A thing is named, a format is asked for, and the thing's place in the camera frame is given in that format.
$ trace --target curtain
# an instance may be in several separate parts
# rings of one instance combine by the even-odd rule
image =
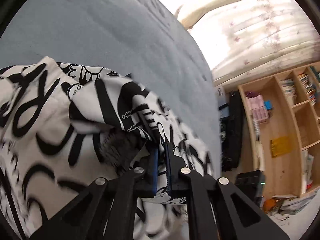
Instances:
[[[319,34],[294,0],[231,3],[205,14],[189,32],[215,85],[320,60]]]

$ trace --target black and white fabric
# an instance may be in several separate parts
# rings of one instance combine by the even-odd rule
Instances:
[[[0,70],[0,210],[21,239],[98,177],[114,179],[172,142],[186,166],[212,174],[203,141],[155,93],[113,70],[49,57]],[[185,219],[158,164],[157,196],[139,199],[134,239],[166,238]]]

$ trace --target wooden bookcase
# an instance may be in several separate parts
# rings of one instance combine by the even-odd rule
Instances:
[[[320,187],[320,102],[311,105],[306,90],[298,75],[305,73],[320,92],[320,85],[310,69],[315,67],[320,71],[320,62],[294,68],[284,72],[261,78],[238,87],[248,121],[253,169],[264,170],[266,184],[263,195],[271,198],[273,195],[293,194],[301,196],[305,193],[304,165],[302,150],[315,157],[312,167],[313,187],[307,193]],[[292,78],[296,87],[295,104],[291,106],[281,88],[280,81]],[[246,91],[255,91],[272,104],[272,115],[267,122],[259,124],[260,143],[252,122],[251,110],[245,100]],[[270,141],[281,136],[288,136],[292,146],[290,153],[272,157]]]

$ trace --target silver screw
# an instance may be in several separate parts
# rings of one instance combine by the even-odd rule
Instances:
[[[189,174],[190,172],[191,172],[191,170],[189,169],[189,168],[187,168],[187,167],[183,167],[183,168],[181,168],[181,173],[183,173],[183,174]]]
[[[227,178],[221,177],[219,179],[219,183],[222,185],[227,185],[229,183],[229,180]]]
[[[143,169],[142,167],[136,167],[136,168],[134,168],[134,173],[140,174],[140,173],[143,173],[143,172],[144,172],[144,169]]]
[[[106,179],[104,179],[104,178],[97,178],[96,179],[97,185],[103,185],[103,184],[105,184],[105,182],[106,182]]]

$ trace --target stack of books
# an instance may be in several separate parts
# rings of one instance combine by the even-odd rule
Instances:
[[[292,78],[280,81],[282,90],[289,102],[289,105],[293,106],[296,99],[296,87]]]
[[[316,89],[313,84],[310,83],[309,76],[305,73],[302,73],[298,77],[302,82],[302,85],[305,88],[309,99],[311,100],[311,104],[314,105],[316,103]]]

